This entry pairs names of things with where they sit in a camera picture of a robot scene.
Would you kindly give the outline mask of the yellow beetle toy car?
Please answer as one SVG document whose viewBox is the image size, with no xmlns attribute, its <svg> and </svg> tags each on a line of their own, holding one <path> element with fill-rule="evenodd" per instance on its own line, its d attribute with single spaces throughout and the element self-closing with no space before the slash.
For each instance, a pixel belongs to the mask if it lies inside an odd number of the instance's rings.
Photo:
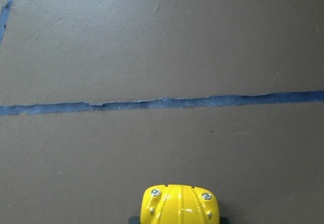
<svg viewBox="0 0 324 224">
<path fill-rule="evenodd" d="M 230 223 L 220 215 L 215 195 L 204 188 L 183 184 L 160 184 L 143 194 L 139 216 L 128 223 Z"/>
</svg>

